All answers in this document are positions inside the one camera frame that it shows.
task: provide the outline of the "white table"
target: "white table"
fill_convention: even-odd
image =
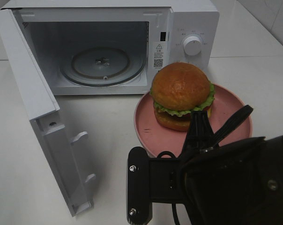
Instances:
[[[253,136],[283,135],[283,57],[211,59],[211,81],[254,107]],[[71,217],[27,120],[7,61],[0,61],[0,225],[125,225],[126,161],[140,143],[133,125],[138,96],[57,97],[68,133],[89,132],[102,171],[95,207]],[[179,207],[182,225],[190,224]],[[151,225],[173,225],[170,205],[155,204]]]
[[[283,56],[283,46],[238,1],[212,2],[220,19],[211,57]],[[0,60],[7,60],[1,38]]]

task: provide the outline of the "sticker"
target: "sticker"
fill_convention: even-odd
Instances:
[[[153,42],[153,67],[161,69],[164,66],[164,53],[166,52],[166,44],[164,41]]]

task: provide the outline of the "hamburger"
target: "hamburger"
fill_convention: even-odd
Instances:
[[[214,93],[203,71],[183,62],[161,69],[150,90],[157,122],[178,131],[188,130],[192,111],[206,110],[210,116]]]

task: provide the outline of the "microwave door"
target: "microwave door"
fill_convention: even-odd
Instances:
[[[87,168],[86,132],[66,135],[59,106],[18,22],[9,9],[0,11],[0,35],[24,102],[28,118],[72,216],[93,206],[96,175]]]

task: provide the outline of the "qr code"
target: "qr code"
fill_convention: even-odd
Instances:
[[[162,67],[163,59],[154,60],[154,67]]]

